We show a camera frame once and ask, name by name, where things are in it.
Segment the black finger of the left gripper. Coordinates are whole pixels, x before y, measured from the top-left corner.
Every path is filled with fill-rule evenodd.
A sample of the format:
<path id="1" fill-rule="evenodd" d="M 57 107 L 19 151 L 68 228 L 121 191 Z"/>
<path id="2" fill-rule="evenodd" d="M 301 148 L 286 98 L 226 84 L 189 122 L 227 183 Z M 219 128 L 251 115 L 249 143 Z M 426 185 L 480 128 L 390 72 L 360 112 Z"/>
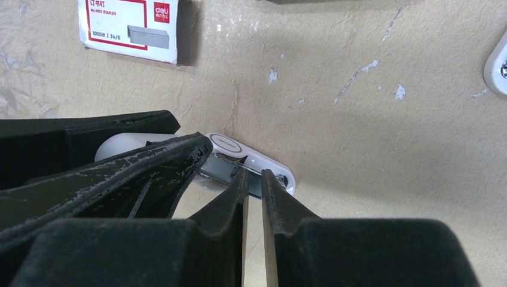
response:
<path id="1" fill-rule="evenodd" d="M 79 215 L 136 178 L 150 183 L 135 200 L 136 217 L 170 218 L 212 150 L 210 139 L 195 133 L 2 190 L 1 253 L 27 244 L 47 224 Z"/>

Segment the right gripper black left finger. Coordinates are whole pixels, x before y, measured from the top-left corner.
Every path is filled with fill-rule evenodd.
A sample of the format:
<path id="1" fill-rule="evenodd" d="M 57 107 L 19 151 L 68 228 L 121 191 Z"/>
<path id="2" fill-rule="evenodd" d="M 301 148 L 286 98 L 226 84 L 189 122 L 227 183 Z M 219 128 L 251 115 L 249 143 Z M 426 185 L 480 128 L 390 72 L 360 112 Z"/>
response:
<path id="1" fill-rule="evenodd" d="M 60 219 L 37 235 L 12 286 L 242 286 L 248 180 L 236 173 L 187 219 Z"/>

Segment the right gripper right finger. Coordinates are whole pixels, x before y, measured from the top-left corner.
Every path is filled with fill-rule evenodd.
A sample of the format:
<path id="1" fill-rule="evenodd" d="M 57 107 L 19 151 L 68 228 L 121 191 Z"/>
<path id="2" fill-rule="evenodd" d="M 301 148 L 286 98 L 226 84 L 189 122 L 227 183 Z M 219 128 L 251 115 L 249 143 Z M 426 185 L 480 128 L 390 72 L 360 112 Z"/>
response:
<path id="1" fill-rule="evenodd" d="M 456 235 L 432 219 L 325 219 L 262 172 L 268 286 L 478 286 Z"/>

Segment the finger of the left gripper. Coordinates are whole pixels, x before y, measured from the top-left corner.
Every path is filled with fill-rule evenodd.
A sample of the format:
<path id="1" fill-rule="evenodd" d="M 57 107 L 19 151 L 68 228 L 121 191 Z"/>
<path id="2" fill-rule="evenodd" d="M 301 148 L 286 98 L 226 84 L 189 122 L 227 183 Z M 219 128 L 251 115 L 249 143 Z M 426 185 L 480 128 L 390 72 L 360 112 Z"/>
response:
<path id="1" fill-rule="evenodd" d="M 1 189 L 90 164 L 104 141 L 120 133 L 174 134 L 167 110 L 88 118 L 1 120 Z"/>

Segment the red staple box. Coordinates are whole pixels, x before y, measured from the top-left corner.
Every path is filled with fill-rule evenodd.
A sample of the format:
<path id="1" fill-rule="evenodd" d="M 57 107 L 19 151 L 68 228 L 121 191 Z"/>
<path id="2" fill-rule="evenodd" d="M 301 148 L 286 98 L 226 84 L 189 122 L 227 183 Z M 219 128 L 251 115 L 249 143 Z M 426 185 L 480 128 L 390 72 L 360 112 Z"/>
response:
<path id="1" fill-rule="evenodd" d="M 79 0 L 81 43 L 90 49 L 177 64 L 181 1 Z"/>

